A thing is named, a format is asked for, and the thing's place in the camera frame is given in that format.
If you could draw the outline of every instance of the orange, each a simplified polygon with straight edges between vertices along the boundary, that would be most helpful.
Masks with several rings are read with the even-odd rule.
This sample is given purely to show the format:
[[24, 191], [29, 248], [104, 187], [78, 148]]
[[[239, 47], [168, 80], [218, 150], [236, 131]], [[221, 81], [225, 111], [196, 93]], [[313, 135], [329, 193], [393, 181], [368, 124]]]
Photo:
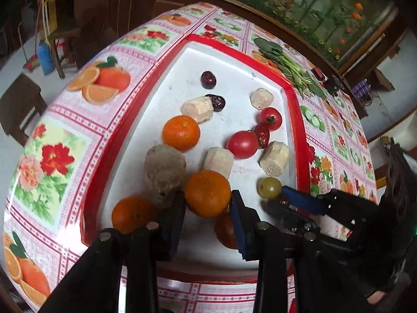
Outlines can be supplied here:
[[4, 259], [6, 263], [6, 269], [9, 272], [10, 277], [14, 282], [19, 283], [20, 279], [22, 278], [22, 269], [20, 268], [16, 256], [7, 247], [4, 247]]
[[348, 182], [346, 183], [346, 186], [347, 186], [347, 192], [348, 192], [349, 194], [353, 194], [353, 193], [354, 193], [354, 191], [353, 191], [353, 185], [352, 185], [352, 182], [348, 181]]
[[115, 229], [126, 234], [152, 221], [156, 213], [157, 208], [149, 200], [130, 196], [120, 200], [113, 208], [111, 222]]
[[188, 180], [184, 198], [188, 208], [202, 218], [213, 218], [224, 212], [230, 202], [229, 181], [215, 171], [200, 171]]
[[130, 74], [119, 67], [102, 68], [95, 84], [115, 88], [122, 92], [130, 85]]
[[186, 152], [200, 139], [199, 124], [189, 116], [178, 115], [168, 120], [162, 129], [163, 143]]
[[347, 193], [347, 184], [346, 184], [346, 182], [342, 182], [342, 183], [340, 184], [340, 190], [341, 190], [342, 192]]
[[216, 223], [214, 224], [214, 233], [224, 247], [237, 250], [233, 224], [229, 213], [223, 213], [217, 217]]
[[265, 59], [263, 56], [261, 56], [261, 55], [258, 55], [258, 54], [252, 54], [252, 56], [254, 57], [254, 59], [255, 60], [257, 60], [257, 61], [259, 61], [260, 63], [263, 63], [263, 64], [269, 64], [268, 63], [268, 60], [267, 59]]
[[11, 238], [11, 236], [8, 234], [8, 233], [6, 233], [6, 232], [3, 232], [3, 244], [7, 247], [7, 248], [9, 248], [10, 247], [10, 245], [11, 244], [13, 244], [14, 242], [13, 242], [13, 239]]
[[22, 290], [28, 296], [28, 298], [32, 300], [36, 305], [42, 306], [45, 303], [46, 296], [44, 294], [34, 289], [33, 287], [25, 283], [23, 280], [20, 281], [20, 286], [22, 287]]
[[88, 86], [94, 83], [100, 74], [100, 70], [97, 67], [88, 67], [80, 74], [78, 74], [75, 79], [68, 83], [67, 91], [74, 92], [78, 91], [81, 88]]
[[31, 259], [18, 259], [22, 268], [22, 279], [36, 291], [48, 296], [51, 293], [48, 280], [43, 271]]
[[118, 89], [99, 85], [88, 85], [83, 88], [83, 98], [94, 105], [110, 101], [117, 93], [119, 93]]
[[156, 19], [157, 20], [167, 20], [168, 21], [168, 20], [171, 20], [173, 17], [174, 17], [173, 15], [166, 14], [166, 15], [158, 16]]
[[180, 27], [191, 25], [190, 20], [182, 16], [173, 16], [171, 19], [168, 20], [168, 22]]

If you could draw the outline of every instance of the floral tablecloth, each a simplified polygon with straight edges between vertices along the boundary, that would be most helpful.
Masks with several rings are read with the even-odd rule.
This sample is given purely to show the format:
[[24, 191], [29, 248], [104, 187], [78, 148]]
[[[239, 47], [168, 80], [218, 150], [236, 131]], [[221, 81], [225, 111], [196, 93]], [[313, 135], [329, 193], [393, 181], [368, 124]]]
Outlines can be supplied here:
[[[32, 259], [41, 270], [35, 279], [25, 272], [14, 276], [15, 287], [34, 311], [87, 248], [80, 233], [83, 201], [113, 133], [161, 58], [189, 34], [220, 41], [256, 59], [259, 52], [253, 40], [263, 37], [281, 45], [302, 66], [311, 66], [274, 35], [204, 2], [166, 12], [97, 54], [48, 107], [24, 148], [7, 196], [6, 261]], [[90, 79], [94, 84], [79, 88]], [[349, 97], [339, 93], [324, 101], [312, 94], [303, 99], [296, 93], [309, 148], [311, 192], [339, 188], [377, 202], [370, 153]], [[318, 124], [311, 121], [311, 114]], [[321, 220], [329, 235], [346, 239], [349, 232], [344, 227], [326, 217]], [[26, 284], [36, 292], [28, 291]], [[251, 312], [256, 288], [253, 283], [203, 285], [162, 278], [158, 285], [163, 307], [196, 313]], [[291, 274], [288, 289], [290, 309], [295, 305]]]

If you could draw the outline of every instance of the red tomato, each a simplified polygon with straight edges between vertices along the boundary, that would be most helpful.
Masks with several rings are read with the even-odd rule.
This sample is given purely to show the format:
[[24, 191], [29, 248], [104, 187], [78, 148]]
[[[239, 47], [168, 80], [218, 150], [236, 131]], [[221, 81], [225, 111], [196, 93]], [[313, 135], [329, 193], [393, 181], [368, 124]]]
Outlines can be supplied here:
[[277, 130], [282, 125], [282, 116], [275, 108], [266, 107], [258, 114], [258, 123], [266, 125], [270, 131]]
[[241, 130], [230, 137], [226, 148], [233, 153], [235, 159], [247, 159], [258, 150], [258, 139], [253, 132]]

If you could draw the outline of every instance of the blue gripper pad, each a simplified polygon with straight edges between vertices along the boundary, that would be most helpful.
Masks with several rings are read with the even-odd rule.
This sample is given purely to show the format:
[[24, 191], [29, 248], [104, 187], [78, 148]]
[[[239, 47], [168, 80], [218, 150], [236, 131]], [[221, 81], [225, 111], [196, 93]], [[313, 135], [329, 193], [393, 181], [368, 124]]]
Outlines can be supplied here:
[[245, 207], [240, 192], [232, 191], [230, 217], [233, 224], [239, 253], [246, 261], [259, 260], [259, 248], [256, 242], [255, 225], [260, 221], [253, 208]]
[[295, 189], [283, 186], [282, 194], [285, 194], [289, 198], [290, 205], [303, 209], [304, 211], [313, 215], [325, 215], [328, 205], [323, 200], [315, 198], [310, 194], [296, 191]]

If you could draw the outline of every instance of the screw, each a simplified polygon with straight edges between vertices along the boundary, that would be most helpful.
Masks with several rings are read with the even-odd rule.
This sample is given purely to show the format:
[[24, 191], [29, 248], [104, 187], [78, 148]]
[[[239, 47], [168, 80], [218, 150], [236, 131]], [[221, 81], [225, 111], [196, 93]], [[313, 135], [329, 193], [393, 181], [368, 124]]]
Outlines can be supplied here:
[[269, 223], [266, 221], [260, 221], [256, 224], [256, 227], [258, 227], [258, 230], [264, 231], [269, 228]]
[[304, 238], [308, 241], [314, 241], [316, 239], [316, 235], [313, 232], [307, 232], [304, 234]]
[[110, 240], [110, 238], [111, 238], [111, 233], [109, 233], [109, 232], [103, 232], [103, 233], [100, 233], [99, 238], [100, 238], [100, 240], [101, 240], [101, 241], [107, 241], [107, 240]]
[[155, 230], [159, 227], [159, 224], [155, 221], [150, 221], [146, 224], [148, 230]]

